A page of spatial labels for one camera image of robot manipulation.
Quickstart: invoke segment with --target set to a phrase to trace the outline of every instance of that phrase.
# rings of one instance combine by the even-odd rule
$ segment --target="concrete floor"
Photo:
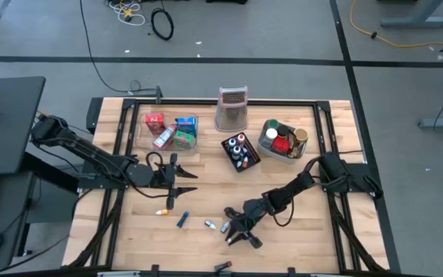
[[[443,28],[379,27],[382,16],[407,15],[424,3],[358,0],[355,23],[398,43],[443,41]],[[148,26],[119,23],[101,1],[83,0],[83,5],[92,51],[99,57],[342,60],[327,1],[284,0],[275,5],[273,0],[252,0],[245,6],[165,1],[175,21],[175,36],[170,42],[148,36]],[[429,47],[397,49],[357,33],[348,22],[350,5],[351,0],[338,1],[352,60],[443,62],[439,46],[432,46],[433,51]],[[158,6],[145,3],[145,13]],[[443,15],[443,5],[435,14]],[[30,5],[11,0],[0,21],[0,56],[85,57],[84,34],[77,1],[41,0]],[[98,68],[113,87],[127,89],[129,82],[137,79],[143,87],[160,85],[165,95],[174,97],[213,97],[219,86],[248,85],[255,98],[351,99],[343,66],[101,63]],[[435,117],[443,104],[443,68],[355,67],[355,74],[401,270],[443,276],[443,133],[416,127],[420,118]],[[117,95],[102,85],[89,63],[0,62],[0,78],[31,75],[47,78],[39,109],[62,115],[82,128],[92,97]],[[62,164],[31,147],[28,150],[52,164]],[[80,162],[66,151],[53,151],[73,163]],[[45,189],[43,199],[55,193]],[[61,199],[64,207],[75,198],[63,195]],[[66,216],[60,223],[33,225],[27,248],[42,250],[66,235],[70,226]],[[15,271],[59,267],[64,245]]]

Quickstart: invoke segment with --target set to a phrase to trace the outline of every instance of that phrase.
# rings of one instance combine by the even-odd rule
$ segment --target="blue marker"
[[[185,212],[184,212],[184,215],[183,215],[182,218],[181,218],[181,220],[178,221],[178,223],[177,223],[177,227],[182,228],[182,226],[184,225],[184,221],[185,221],[185,219],[188,217],[188,215],[189,215],[189,212],[188,212],[188,211],[185,211]]]

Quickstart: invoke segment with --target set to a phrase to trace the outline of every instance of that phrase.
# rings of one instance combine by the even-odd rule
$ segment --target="cheese grater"
[[[247,86],[220,88],[215,116],[217,130],[236,132],[247,128],[247,99]]]

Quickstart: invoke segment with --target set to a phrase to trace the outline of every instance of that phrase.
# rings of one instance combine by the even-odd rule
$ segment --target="black tray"
[[[231,158],[230,150],[228,150],[228,141],[230,139],[237,139],[238,135],[240,135],[240,134],[243,134],[245,136],[244,148],[246,148],[248,150],[247,154],[243,153],[243,157],[242,157],[242,160],[244,159],[245,156],[248,157],[248,167],[246,169],[249,169],[252,166],[257,165],[261,161],[261,158],[259,158],[258,153],[254,150],[254,147],[252,147],[252,144],[250,143],[249,139],[247,138],[247,135],[245,135],[244,132],[240,132],[237,135],[233,135],[230,138],[227,138],[226,140],[221,142],[221,146],[225,150],[225,153],[227,153],[228,158],[230,159],[230,162],[234,165],[235,170],[237,170],[237,172],[239,172],[239,173],[243,172],[246,169],[244,169],[243,167],[237,168],[238,161],[234,161]]]

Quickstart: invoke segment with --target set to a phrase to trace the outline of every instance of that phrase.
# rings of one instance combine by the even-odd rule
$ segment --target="wooden table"
[[[122,100],[104,98],[102,103],[93,143],[108,152],[114,147]],[[361,149],[350,102],[330,101],[330,105],[339,150]],[[149,270],[152,264],[158,264],[162,271],[211,272],[214,265],[230,260],[234,272],[287,272],[288,267],[295,267],[297,272],[338,272],[327,196],[319,187],[295,197],[295,214],[289,226],[278,227],[270,216],[259,222],[252,231],[264,243],[260,249],[253,249],[248,242],[228,247],[225,235],[219,231],[227,221],[223,213],[225,207],[240,211],[244,200],[260,198],[262,192],[286,185],[302,171],[309,159],[319,155],[311,108],[249,106],[245,133],[253,143],[257,142],[261,127],[268,118],[304,128],[309,140],[305,155],[294,165],[260,155],[261,162],[243,173],[235,171],[220,146],[222,140],[234,133],[215,129],[215,109],[214,105],[140,105],[140,114],[189,112],[198,116],[196,152],[194,155],[180,154],[178,163],[199,179],[176,180],[178,186],[197,186],[198,190],[181,195],[175,201],[174,210],[159,216],[155,212],[165,208],[165,199],[147,199],[129,189],[122,206],[113,269]],[[130,121],[128,115],[126,126]],[[323,129],[327,138],[325,124]],[[122,138],[121,153],[124,153],[127,131]],[[147,151],[134,147],[132,152],[143,162]],[[363,161],[361,153],[341,157],[347,162]],[[168,161],[168,156],[164,155],[164,159]],[[154,189],[143,191],[164,193]],[[95,190],[79,202],[63,264],[73,261],[95,233],[103,193]],[[374,202],[365,193],[350,193],[348,198],[357,237],[375,260],[388,268]],[[278,215],[280,222],[288,219],[289,210]],[[176,223],[184,211],[189,211],[190,216],[179,229]],[[214,222],[218,229],[203,225],[206,219]],[[347,265],[351,268],[348,240],[342,233],[341,237]],[[105,238],[102,249],[107,242]],[[100,260],[105,261],[105,251],[102,251]]]

